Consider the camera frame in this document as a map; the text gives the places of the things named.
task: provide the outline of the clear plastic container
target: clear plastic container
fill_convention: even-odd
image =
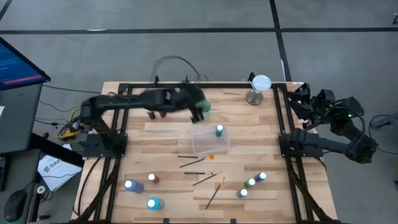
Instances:
[[[192,146],[195,154],[204,156],[206,154],[224,152],[231,146],[227,127],[223,126],[222,135],[216,136],[217,125],[201,124],[192,126]]]

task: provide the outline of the computer monitor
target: computer monitor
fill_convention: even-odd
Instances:
[[[0,90],[49,82],[51,78],[0,37]]]

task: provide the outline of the small bottle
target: small bottle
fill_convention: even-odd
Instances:
[[[159,181],[160,181],[159,177],[156,176],[155,174],[149,174],[149,175],[148,175],[148,179],[149,179],[150,181],[152,181],[152,183],[154,183],[154,184],[157,184],[157,183],[159,183]]]
[[[223,134],[224,127],[222,125],[217,125],[216,127],[216,136],[221,136]]]
[[[266,178],[267,178],[267,174],[265,172],[261,172],[254,177],[254,180],[256,180],[256,182],[260,182],[260,181],[265,180]]]
[[[161,210],[164,208],[164,201],[157,197],[151,197],[147,201],[147,208],[149,210]]]
[[[254,184],[256,184],[256,181],[253,178],[250,178],[249,180],[245,181],[244,186],[249,188],[253,187]]]
[[[248,194],[248,190],[246,190],[246,189],[241,189],[241,190],[239,190],[238,192],[237,192],[237,196],[238,197],[240,197],[240,198],[242,198],[242,197],[246,197],[246,195]]]
[[[124,188],[128,191],[141,193],[144,191],[144,184],[134,179],[129,179],[124,183]]]

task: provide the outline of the wooden tabletop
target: wooden tabletop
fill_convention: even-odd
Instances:
[[[103,94],[117,92],[118,85],[119,82],[106,82]],[[293,83],[287,83],[287,86],[291,91],[298,87]],[[134,89],[133,93],[142,91]],[[190,121],[190,112],[170,113],[166,118],[158,114],[157,119],[151,120],[144,109],[130,110],[126,131],[128,145],[121,160],[112,222],[160,223],[163,218],[169,218],[172,223],[229,223],[230,219],[235,218],[238,223],[294,223],[285,159],[280,155],[277,138],[279,123],[272,90],[263,92],[264,101],[259,106],[246,102],[247,88],[204,88],[203,91],[211,102],[212,111],[210,118],[202,125],[223,124],[228,129],[231,147],[226,152],[215,154],[214,160],[179,168],[195,160],[177,157],[193,155],[191,129],[195,124]],[[286,130],[289,130],[282,93],[279,95]],[[112,111],[103,115],[109,126],[112,117]],[[295,115],[294,118],[295,125],[301,127]],[[95,160],[85,162],[75,208],[81,185]],[[98,191],[103,161],[97,164],[88,179],[82,208],[90,204]],[[326,214],[337,218],[325,168],[314,158],[303,158],[303,163],[310,193]],[[187,175],[184,174],[186,171],[223,172],[192,186],[207,175]],[[260,172],[265,172],[267,179],[248,189],[247,197],[237,198],[236,193],[244,188],[244,181]],[[160,177],[158,184],[147,180],[150,173]],[[205,210],[223,177],[223,185]],[[145,191],[141,194],[126,191],[124,182],[128,179],[144,183]],[[299,195],[303,218],[306,218],[303,198]],[[150,197],[161,198],[165,208],[148,210],[146,202]],[[102,218],[107,206],[108,194],[103,200]]]

